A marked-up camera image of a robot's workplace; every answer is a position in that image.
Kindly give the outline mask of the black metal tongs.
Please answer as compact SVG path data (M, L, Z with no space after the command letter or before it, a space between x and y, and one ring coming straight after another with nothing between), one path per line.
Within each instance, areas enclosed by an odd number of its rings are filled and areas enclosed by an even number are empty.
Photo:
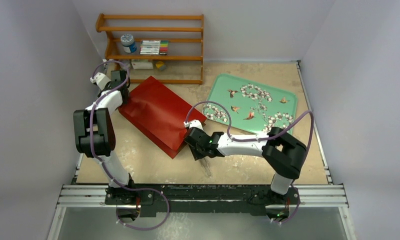
M209 159L204 157L204 158L199 159L198 161L200 162L200 165L202 166L205 175L208 178L211 178L212 177L212 173L211 173L211 170L210 170Z

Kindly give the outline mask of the red paper bag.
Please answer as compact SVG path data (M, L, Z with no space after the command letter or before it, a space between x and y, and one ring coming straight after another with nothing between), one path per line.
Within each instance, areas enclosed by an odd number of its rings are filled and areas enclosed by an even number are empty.
M172 159L184 147L188 102L150 76L129 93L120 114Z

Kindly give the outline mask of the green floral tray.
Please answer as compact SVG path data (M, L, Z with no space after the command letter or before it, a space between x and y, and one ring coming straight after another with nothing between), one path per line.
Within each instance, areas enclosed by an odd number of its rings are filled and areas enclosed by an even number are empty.
M294 93L222 73L216 77L202 112L209 120L259 134L290 125L297 103Z

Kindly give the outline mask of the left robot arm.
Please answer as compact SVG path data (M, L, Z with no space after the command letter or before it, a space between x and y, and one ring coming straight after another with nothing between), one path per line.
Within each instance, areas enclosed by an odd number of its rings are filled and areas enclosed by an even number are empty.
M115 152L116 136L111 120L111 114L129 99L129 76L124 70L113 70L111 77L98 72L90 81L100 88L100 93L90 106L73 113L76 149L102 168L108 181L107 197L129 205L135 202L137 191Z

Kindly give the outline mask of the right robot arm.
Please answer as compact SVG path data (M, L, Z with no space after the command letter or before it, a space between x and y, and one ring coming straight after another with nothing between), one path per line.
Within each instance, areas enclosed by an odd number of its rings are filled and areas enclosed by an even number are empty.
M207 135L202 128L191 127L184 141L190 147L195 160L205 157L246 155L261 157L273 168L269 199L279 204L288 197L291 184L300 176L308 154L308 147L280 127L267 134L233 135L214 132Z

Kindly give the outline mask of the small clear jar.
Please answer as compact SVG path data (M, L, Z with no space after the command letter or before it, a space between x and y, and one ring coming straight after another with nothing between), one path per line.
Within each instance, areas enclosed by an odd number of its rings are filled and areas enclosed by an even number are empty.
M123 59L123 60L121 60L120 62L121 62L120 67L121 67L122 70L125 70L125 71L126 71L126 70L130 70L130 69L131 69L131 62L130 62L130 60Z

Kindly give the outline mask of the white small box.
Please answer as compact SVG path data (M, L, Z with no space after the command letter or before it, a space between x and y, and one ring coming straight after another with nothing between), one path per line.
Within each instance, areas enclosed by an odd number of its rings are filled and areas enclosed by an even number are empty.
M135 70L152 70L152 69L154 69L153 61L150 59L132 59L131 65Z

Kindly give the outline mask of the blue lidded jar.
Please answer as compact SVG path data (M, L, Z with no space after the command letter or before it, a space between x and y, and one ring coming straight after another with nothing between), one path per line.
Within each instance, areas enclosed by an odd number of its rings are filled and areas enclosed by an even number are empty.
M137 46L135 43L135 38L131 34L124 34L120 37L120 42L122 44L123 50L126 53L132 54L137 51Z

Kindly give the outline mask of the pack of coloured markers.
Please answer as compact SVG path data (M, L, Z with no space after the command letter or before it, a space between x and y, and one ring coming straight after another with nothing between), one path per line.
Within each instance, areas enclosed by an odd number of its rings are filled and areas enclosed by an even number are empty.
M167 55L168 40L142 40L140 43L141 55Z

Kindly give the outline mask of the yellow green cube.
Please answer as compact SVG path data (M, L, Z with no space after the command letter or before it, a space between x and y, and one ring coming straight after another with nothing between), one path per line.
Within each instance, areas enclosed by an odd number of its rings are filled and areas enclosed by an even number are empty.
M167 65L163 61L156 61L155 66L159 71L163 71L167 68Z

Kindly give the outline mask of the wooden shelf rack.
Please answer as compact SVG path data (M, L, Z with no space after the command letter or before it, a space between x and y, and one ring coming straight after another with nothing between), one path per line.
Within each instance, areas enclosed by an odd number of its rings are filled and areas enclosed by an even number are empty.
M99 14L95 29L105 33L106 60L152 60L154 69L134 69L131 80L140 83L153 76L164 84L197 84L204 81L204 16L201 15L134 15ZM137 51L126 53L120 42L124 34L135 38ZM168 40L167 55L140 54L142 40ZM159 71L156 61L167 68Z

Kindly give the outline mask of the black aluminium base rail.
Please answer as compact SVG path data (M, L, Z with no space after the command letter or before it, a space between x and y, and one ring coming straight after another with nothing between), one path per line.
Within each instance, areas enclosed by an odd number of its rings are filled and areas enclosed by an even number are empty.
M265 184L140 184L132 200L108 198L106 185L65 185L60 207L103 207L139 210L141 217L157 213L245 213L286 218L300 207L347 207L341 185L297 185L284 196Z

